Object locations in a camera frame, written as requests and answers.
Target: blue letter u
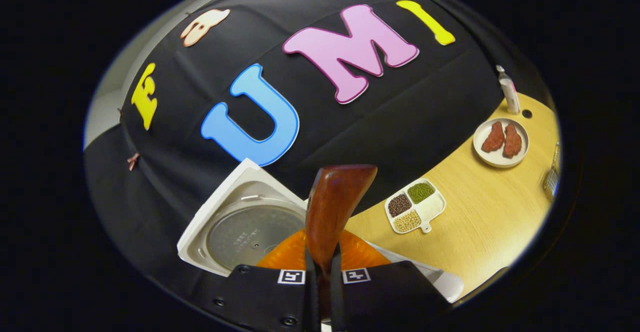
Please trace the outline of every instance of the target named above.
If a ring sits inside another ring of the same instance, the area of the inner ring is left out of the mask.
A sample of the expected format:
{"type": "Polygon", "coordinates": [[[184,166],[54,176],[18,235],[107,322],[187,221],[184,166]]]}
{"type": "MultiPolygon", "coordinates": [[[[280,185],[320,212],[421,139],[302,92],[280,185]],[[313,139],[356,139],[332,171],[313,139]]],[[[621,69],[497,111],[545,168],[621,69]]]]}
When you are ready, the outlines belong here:
{"type": "Polygon", "coordinates": [[[249,158],[259,166],[270,165],[285,154],[300,126],[296,110],[263,79],[262,72],[263,66],[251,65],[233,81],[230,92],[234,97],[245,94],[272,117],[275,128],[267,139],[258,141],[243,131],[227,115],[226,103],[215,104],[200,129],[204,138],[215,140],[233,158],[240,162],[249,158]]]}

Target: wooden spatula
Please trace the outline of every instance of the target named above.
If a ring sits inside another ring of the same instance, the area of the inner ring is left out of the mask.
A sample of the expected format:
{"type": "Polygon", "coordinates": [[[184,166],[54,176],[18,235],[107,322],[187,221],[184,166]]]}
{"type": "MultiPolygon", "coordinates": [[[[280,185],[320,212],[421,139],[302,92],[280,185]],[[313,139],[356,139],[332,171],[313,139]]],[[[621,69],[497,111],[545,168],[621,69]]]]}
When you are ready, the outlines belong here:
{"type": "Polygon", "coordinates": [[[331,260],[347,220],[371,186],[374,165],[327,166],[318,171],[306,208],[306,247],[322,275],[331,274],[331,260]]]}

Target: white plate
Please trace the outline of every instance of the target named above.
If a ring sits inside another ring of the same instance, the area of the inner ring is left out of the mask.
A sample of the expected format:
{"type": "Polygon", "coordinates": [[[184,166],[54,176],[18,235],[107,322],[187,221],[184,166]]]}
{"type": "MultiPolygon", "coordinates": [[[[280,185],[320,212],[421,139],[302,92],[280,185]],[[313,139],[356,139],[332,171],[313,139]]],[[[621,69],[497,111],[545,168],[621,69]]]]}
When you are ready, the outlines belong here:
{"type": "Polygon", "coordinates": [[[478,156],[480,156],[483,161],[489,163],[489,165],[496,166],[498,168],[509,168],[518,165],[526,156],[527,150],[529,149],[529,135],[527,134],[527,130],[524,129],[524,127],[520,123],[516,122],[513,119],[491,119],[480,124],[478,129],[475,130],[475,134],[473,135],[473,149],[475,149],[475,152],[478,154],[478,156]],[[513,156],[513,158],[503,157],[503,150],[505,149],[504,144],[502,145],[502,147],[500,147],[500,149],[494,150],[493,152],[487,153],[482,150],[482,144],[485,142],[485,140],[487,140],[487,137],[489,137],[489,133],[491,133],[491,126],[495,122],[502,123],[503,133],[505,132],[505,128],[507,127],[507,125],[513,124],[516,127],[516,132],[522,138],[522,149],[518,154],[513,156]]]}

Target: yellow letter i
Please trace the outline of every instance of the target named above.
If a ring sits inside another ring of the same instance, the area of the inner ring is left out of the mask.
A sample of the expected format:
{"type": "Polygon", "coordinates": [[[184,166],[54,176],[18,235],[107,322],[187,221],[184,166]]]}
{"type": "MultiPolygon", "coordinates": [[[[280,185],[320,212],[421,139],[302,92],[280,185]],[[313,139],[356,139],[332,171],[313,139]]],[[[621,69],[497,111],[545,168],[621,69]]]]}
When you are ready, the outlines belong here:
{"type": "Polygon", "coordinates": [[[455,37],[448,31],[446,31],[432,16],[425,12],[420,4],[412,1],[399,1],[396,2],[396,4],[400,8],[405,8],[406,10],[410,11],[411,13],[416,15],[416,17],[422,20],[422,22],[425,23],[426,26],[429,27],[429,29],[434,33],[438,43],[447,45],[456,41],[455,37]]]}

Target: wooden table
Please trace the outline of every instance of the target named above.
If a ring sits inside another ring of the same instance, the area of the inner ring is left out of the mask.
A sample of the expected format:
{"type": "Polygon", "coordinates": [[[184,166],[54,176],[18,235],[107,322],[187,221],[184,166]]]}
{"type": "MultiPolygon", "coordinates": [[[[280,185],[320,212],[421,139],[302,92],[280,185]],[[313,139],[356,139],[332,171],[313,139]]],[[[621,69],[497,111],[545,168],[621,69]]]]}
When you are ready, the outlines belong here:
{"type": "Polygon", "coordinates": [[[464,290],[460,297],[514,262],[551,205],[542,181],[560,140],[553,111],[526,95],[518,97],[520,108],[532,112],[531,119],[509,113],[505,100],[489,119],[511,118],[526,128],[528,152],[519,165],[508,169],[487,165],[473,150],[471,136],[424,175],[446,199],[446,209],[430,222],[431,232],[425,234],[418,228],[395,233],[384,200],[353,216],[346,229],[382,248],[461,277],[464,290]]]}

